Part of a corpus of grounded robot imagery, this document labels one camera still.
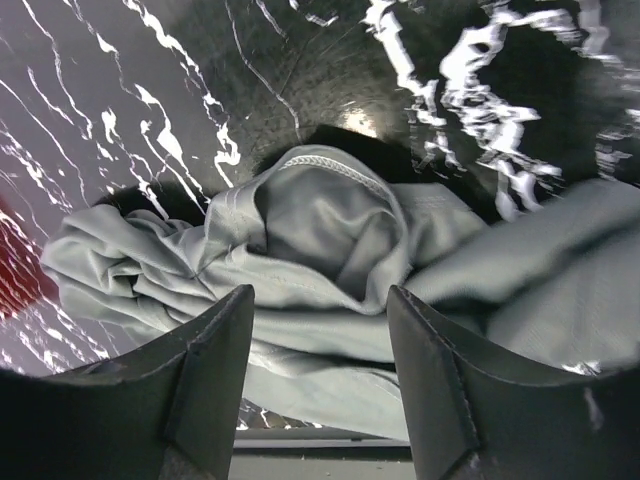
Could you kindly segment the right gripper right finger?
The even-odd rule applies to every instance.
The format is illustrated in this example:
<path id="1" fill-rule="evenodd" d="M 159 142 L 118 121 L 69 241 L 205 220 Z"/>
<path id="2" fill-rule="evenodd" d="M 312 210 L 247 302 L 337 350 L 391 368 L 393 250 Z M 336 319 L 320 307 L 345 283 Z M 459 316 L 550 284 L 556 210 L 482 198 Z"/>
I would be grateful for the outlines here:
<path id="1" fill-rule="evenodd" d="M 387 317 L 420 479 L 635 479 L 639 370 L 522 357 L 392 287 Z"/>

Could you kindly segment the dark grey t-shirt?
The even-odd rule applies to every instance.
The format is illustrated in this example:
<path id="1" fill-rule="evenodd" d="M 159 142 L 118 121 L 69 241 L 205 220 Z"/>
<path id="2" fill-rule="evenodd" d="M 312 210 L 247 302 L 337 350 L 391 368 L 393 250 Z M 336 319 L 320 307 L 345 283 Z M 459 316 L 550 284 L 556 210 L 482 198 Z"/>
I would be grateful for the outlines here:
<path id="1" fill-rule="evenodd" d="M 440 184 L 390 184 L 340 150 L 287 152 L 204 222 L 98 204 L 41 256 L 73 317 L 144 344 L 255 291 L 244 395 L 295 419 L 404 440 L 386 318 L 401 286 L 449 320 L 578 374 L 639 359 L 639 191 L 590 180 L 484 223 Z"/>

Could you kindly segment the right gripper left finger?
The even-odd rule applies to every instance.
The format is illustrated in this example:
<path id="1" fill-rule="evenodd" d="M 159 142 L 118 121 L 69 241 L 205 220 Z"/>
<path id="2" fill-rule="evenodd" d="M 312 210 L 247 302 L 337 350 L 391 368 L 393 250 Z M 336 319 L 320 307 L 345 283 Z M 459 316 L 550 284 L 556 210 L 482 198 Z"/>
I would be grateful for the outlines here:
<path id="1" fill-rule="evenodd" d="M 5 479 L 228 476 L 254 320 L 243 285 L 120 357 L 1 374 Z"/>

